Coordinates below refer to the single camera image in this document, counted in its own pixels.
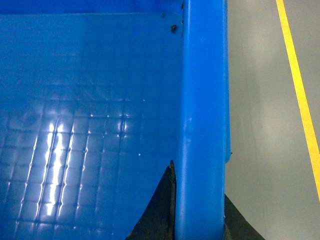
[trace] blue plastic bin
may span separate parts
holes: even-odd
[[[173,159],[176,240],[221,240],[225,0],[0,2],[0,236],[123,240]]]

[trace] yellow floor line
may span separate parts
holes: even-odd
[[[289,22],[286,14],[284,0],[276,0],[276,5],[279,12],[283,38],[286,51],[289,58],[296,98],[300,109],[306,144],[308,146],[315,186],[320,201],[320,153],[317,143],[314,125],[312,123],[304,83],[302,81],[294,41],[292,39]]]

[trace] grid pattern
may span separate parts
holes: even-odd
[[[175,14],[0,16],[0,235],[122,240],[177,159]]]

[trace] container wall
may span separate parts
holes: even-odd
[[[184,3],[177,240],[221,240],[230,157],[227,3]]]
[[[3,0],[0,14],[181,12],[182,0]]]

